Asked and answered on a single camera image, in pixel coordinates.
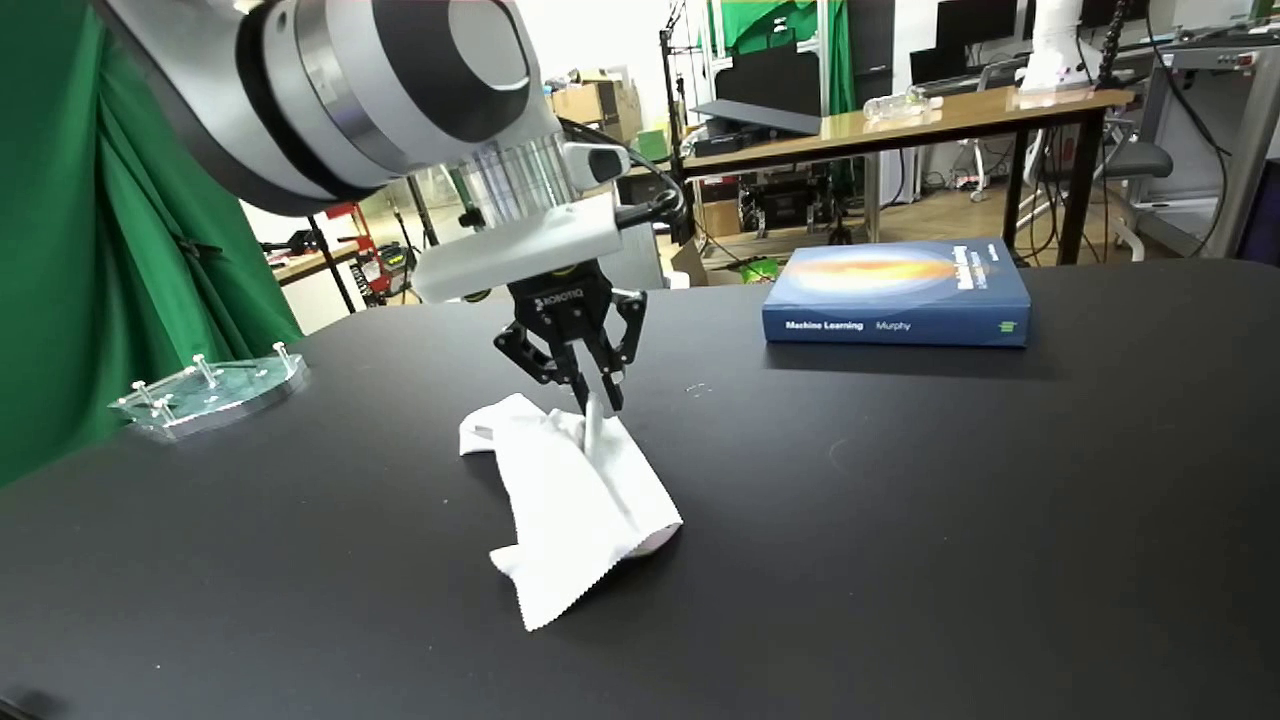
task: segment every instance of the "book cover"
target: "book cover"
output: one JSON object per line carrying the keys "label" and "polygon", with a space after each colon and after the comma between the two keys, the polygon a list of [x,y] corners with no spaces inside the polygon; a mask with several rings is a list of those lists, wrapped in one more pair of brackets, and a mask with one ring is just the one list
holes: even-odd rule
{"label": "book cover", "polygon": [[1005,239],[795,249],[763,298],[773,344],[1024,346],[1027,318]]}

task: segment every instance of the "blue book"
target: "blue book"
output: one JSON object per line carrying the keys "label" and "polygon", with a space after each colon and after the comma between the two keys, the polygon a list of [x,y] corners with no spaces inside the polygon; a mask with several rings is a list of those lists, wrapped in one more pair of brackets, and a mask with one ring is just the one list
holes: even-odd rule
{"label": "blue book", "polygon": [[1031,295],[998,239],[795,249],[763,298],[773,344],[1024,346]]}

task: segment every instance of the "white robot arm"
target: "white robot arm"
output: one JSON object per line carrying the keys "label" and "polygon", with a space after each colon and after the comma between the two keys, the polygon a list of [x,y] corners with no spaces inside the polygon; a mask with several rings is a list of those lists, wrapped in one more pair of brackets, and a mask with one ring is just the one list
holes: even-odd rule
{"label": "white robot arm", "polygon": [[[97,0],[155,72],[159,104],[202,167],[271,213],[359,199],[415,167],[460,162],[484,233],[425,259],[430,298],[508,282],[497,338],[585,405],[585,346],[620,409],[644,295],[617,295],[597,255],[620,239],[611,199],[577,199],[623,162],[563,153],[511,0]],[[628,336],[606,344],[620,308]]]}

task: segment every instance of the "floor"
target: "floor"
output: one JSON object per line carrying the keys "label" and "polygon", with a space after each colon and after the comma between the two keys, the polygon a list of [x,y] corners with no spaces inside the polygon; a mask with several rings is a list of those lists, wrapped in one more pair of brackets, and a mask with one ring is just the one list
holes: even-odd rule
{"label": "floor", "polygon": [[[1055,262],[1051,229],[1055,220],[1043,213],[1037,222],[1019,233],[1019,255],[1031,269]],[[989,187],[978,199],[967,191],[936,191],[918,204],[896,204],[880,213],[880,239],[993,239],[1005,229],[1005,187]],[[1121,207],[1094,199],[1085,222],[1078,262],[1126,262],[1126,249],[1114,239]],[[738,269],[754,255],[782,259],[798,243],[822,243],[822,229],[777,229],[763,239],[735,229],[735,204],[703,204],[700,207],[700,243],[690,262],[675,243],[658,243],[667,270],[684,270],[690,282],[742,282]]]}

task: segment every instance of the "green backdrop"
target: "green backdrop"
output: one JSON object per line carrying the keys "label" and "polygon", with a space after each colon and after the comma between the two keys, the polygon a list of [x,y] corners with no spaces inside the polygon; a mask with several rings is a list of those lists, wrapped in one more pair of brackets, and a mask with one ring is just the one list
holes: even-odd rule
{"label": "green backdrop", "polygon": [[87,0],[0,0],[0,483],[120,427],[131,378],[300,329]]}

